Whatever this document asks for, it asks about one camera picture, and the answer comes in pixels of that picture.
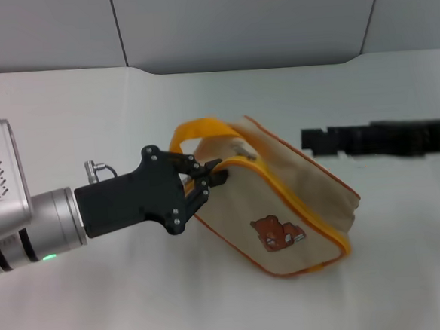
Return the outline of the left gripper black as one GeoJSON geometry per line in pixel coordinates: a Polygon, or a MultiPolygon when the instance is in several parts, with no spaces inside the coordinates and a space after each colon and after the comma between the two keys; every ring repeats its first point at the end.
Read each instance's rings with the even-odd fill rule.
{"type": "Polygon", "coordinates": [[[194,155],[142,149],[141,164],[127,174],[74,190],[88,237],[95,238],[141,222],[157,222],[171,235],[207,203],[210,190],[223,185],[228,171],[212,172],[222,159],[201,164],[194,155]],[[180,174],[185,180],[184,190],[180,174]]]}

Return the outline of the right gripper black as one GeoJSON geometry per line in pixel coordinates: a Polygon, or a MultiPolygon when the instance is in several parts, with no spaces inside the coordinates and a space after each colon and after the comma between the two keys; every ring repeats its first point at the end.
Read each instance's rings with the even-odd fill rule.
{"type": "MultiPolygon", "coordinates": [[[[372,142],[375,154],[420,156],[440,154],[440,120],[375,121],[372,142]]],[[[313,156],[333,156],[343,152],[349,156],[369,154],[364,142],[368,126],[328,127],[301,131],[301,148],[313,156]]]]}

